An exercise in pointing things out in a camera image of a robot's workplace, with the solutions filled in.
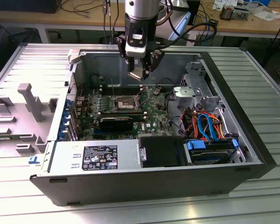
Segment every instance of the wire bundle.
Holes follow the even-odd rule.
[[[195,139],[200,139],[200,140],[204,140],[204,141],[207,141],[207,140],[210,140],[209,137],[206,137],[204,134],[205,134],[205,131],[207,129],[212,129],[212,127],[215,128],[216,130],[216,134],[217,134],[217,137],[214,136],[214,134],[211,133],[210,131],[210,134],[211,134],[211,138],[212,139],[226,139],[225,135],[223,134],[223,130],[222,130],[222,121],[219,120],[215,115],[213,114],[210,114],[206,111],[188,111],[186,110],[180,117],[180,120],[182,121],[185,116],[189,116],[191,117],[191,123],[188,127],[185,127],[185,131],[184,131],[184,135],[187,135],[189,137],[192,137],[192,138],[195,138]],[[202,131],[201,127],[199,127],[201,124],[199,123],[199,118],[197,117],[197,115],[199,115],[199,117],[201,117],[202,115],[205,115],[207,117],[209,117],[211,119],[211,126],[210,124],[208,123],[207,126],[204,128],[204,131]]]

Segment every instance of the power supply label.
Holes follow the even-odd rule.
[[[86,146],[83,153],[83,170],[117,169],[117,146]]]

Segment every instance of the side panel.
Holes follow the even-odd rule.
[[[35,177],[58,206],[228,194],[263,165],[113,175]]]
[[[212,77],[214,78],[216,85],[218,85],[218,87],[220,88],[222,95],[225,97],[225,100],[227,101],[240,127],[242,128],[245,136],[249,140],[249,143],[251,144],[253,150],[257,154],[260,161],[265,163],[264,169],[252,177],[252,178],[261,178],[263,175],[265,175],[266,173],[271,171],[274,167],[276,167],[277,164],[273,159],[272,155],[270,154],[270,152],[268,151],[268,149],[266,148],[259,134],[255,130],[251,121],[248,119],[243,108],[238,103],[238,100],[236,99],[230,87],[224,80],[219,69],[211,59],[209,53],[203,52],[202,55],[207,65],[207,68],[210,70]]]

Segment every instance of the black cable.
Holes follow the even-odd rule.
[[[104,15],[104,25],[103,25],[103,27],[104,27],[105,42],[106,42],[106,44],[108,44],[107,43],[107,36],[106,36],[106,15]]]
[[[10,36],[12,37],[12,35],[7,31],[7,29],[4,28],[4,26],[1,25],[1,23],[0,23],[0,27],[2,27],[2,29],[4,29],[5,32],[7,32],[7,34],[10,35]]]
[[[170,4],[170,7],[171,9],[173,8],[173,4],[172,4],[172,1],[171,0],[168,0],[169,1],[169,4]],[[208,22],[201,22],[201,23],[198,23],[198,24],[195,24],[193,25],[192,27],[188,28],[186,30],[186,32],[183,32],[182,34],[179,34],[176,29],[174,28],[173,24],[172,24],[172,21],[171,19],[169,18],[169,24],[171,26],[171,29],[173,30],[173,32],[175,32],[176,35],[178,35],[178,37],[173,41],[172,44],[176,43],[178,40],[180,40],[181,38],[186,40],[186,41],[189,41],[189,42],[204,42],[204,41],[207,41],[207,40],[210,40],[211,38],[213,38],[216,34],[217,34],[217,27],[214,25],[214,24],[211,24],[211,23],[208,23]],[[186,38],[184,37],[184,35],[186,35],[189,31],[191,31],[192,29],[196,28],[196,27],[199,27],[199,26],[210,26],[210,27],[213,27],[214,28],[214,32],[212,33],[212,35],[210,35],[208,38],[205,38],[203,40],[191,40],[189,38]]]
[[[65,8],[63,8],[63,5],[65,4],[65,3],[67,3],[67,2],[69,2],[70,0],[66,0],[65,2],[63,2],[62,4],[61,4],[61,9],[62,10],[64,10],[64,11],[66,11],[66,12],[70,12],[70,13],[79,13],[79,12],[85,12],[85,11],[89,11],[89,10],[92,10],[92,9],[94,9],[94,8],[97,8],[97,7],[100,7],[100,6],[102,6],[102,5],[99,5],[99,6],[95,6],[95,7],[92,7],[92,8],[88,8],[88,9],[84,9],[84,10],[78,10],[78,11],[70,11],[70,10],[67,10],[67,9],[65,9]]]
[[[274,46],[274,43],[275,43],[275,41],[276,41],[276,39],[277,39],[279,33],[280,33],[280,27],[279,27],[278,33],[276,34],[276,36],[275,36],[275,38],[274,38],[272,44],[270,45],[270,47],[269,47],[268,50],[267,50],[267,53],[265,54],[264,60],[263,60],[263,62],[262,62],[262,66],[263,66],[263,67],[266,66],[266,63],[269,61],[269,59],[271,58],[271,56],[272,56],[273,53],[274,53],[274,47],[276,47],[276,45]]]
[[[205,12],[205,9],[204,9],[204,7],[203,7],[203,5],[202,5],[201,3],[200,3],[200,5],[201,5],[201,7],[202,7],[202,9],[203,9],[203,12],[204,12],[204,15],[205,15],[205,20],[206,20],[206,22],[207,22],[207,21],[210,20],[210,16]],[[203,37],[203,35],[204,35],[204,32],[206,31],[207,28],[208,28],[208,27],[205,27],[205,29],[204,29],[203,33],[201,34],[199,40],[202,39],[202,37]]]
[[[111,28],[111,0],[109,0],[109,26],[110,26],[110,44],[113,44],[113,40],[111,39],[112,37],[112,28]]]
[[[170,81],[173,85],[176,85],[176,84],[172,81],[171,78],[165,77],[165,78],[160,78],[158,81],[156,81],[156,82],[155,82],[155,86],[158,87],[158,83],[159,83],[161,80],[164,80],[164,79]]]
[[[117,19],[119,17],[119,1],[118,0],[116,0],[116,4],[117,4],[117,15],[116,15],[115,21],[113,23],[113,28],[112,28],[112,36],[111,36],[112,42],[113,42],[113,37],[114,37],[114,32],[115,32],[115,25],[116,25]]]
[[[88,15],[80,14],[79,12],[77,12],[77,11],[78,11],[77,8],[80,7],[80,6],[87,6],[87,5],[90,5],[90,4],[92,4],[95,0],[92,0],[92,2],[90,2],[90,3],[84,3],[84,4],[77,5],[77,6],[74,5],[74,0],[71,0],[71,1],[72,1],[72,5],[73,5],[73,7],[74,7],[74,11],[75,11],[75,13],[76,13],[77,15],[81,15],[81,16],[84,16],[84,17],[86,17],[86,18],[89,18]]]
[[[107,36],[106,36],[106,15],[108,13],[108,1],[103,0],[103,15],[104,15],[104,21],[103,21],[103,29],[104,29],[104,36],[105,36],[105,42],[107,43]]]
[[[170,118],[170,116],[169,116],[168,105],[169,105],[169,100],[170,100],[170,96],[171,96],[172,93],[173,93],[173,90],[170,92],[170,94],[169,94],[169,96],[168,96],[168,100],[167,100],[167,104],[166,104],[166,114],[167,114],[167,116],[168,116],[170,122],[171,122],[175,127],[177,127],[177,128],[182,132],[183,135],[187,136],[186,133],[185,133],[176,123],[174,123],[174,122],[172,121],[172,118]]]
[[[216,27],[215,24],[209,23],[209,22],[201,22],[201,23],[195,24],[195,25],[191,26],[190,28],[186,29],[174,41],[172,41],[171,43],[169,43],[167,45],[159,46],[158,49],[164,49],[164,48],[170,47],[171,45],[173,45],[176,42],[178,42],[185,34],[187,34],[191,30],[193,30],[193,29],[195,29],[196,27],[199,27],[199,26],[210,26],[210,27],[213,27],[214,32],[209,37],[204,38],[203,40],[191,40],[191,42],[204,42],[204,41],[210,40],[211,38],[213,38],[217,34],[217,27]]]

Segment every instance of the blue cable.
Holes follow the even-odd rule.
[[[200,133],[207,139],[207,141],[210,140],[210,138],[208,137],[208,135],[206,133],[204,133],[203,129],[202,129],[202,126],[201,126],[201,121],[202,121],[202,118],[203,117],[206,117],[207,119],[207,122],[209,123],[209,127],[210,127],[210,135],[211,135],[211,138],[215,141],[218,141],[218,137],[216,135],[216,132],[214,131],[213,129],[213,124],[211,122],[211,119],[210,117],[207,115],[207,114],[201,114],[198,118],[198,129],[200,131]]]

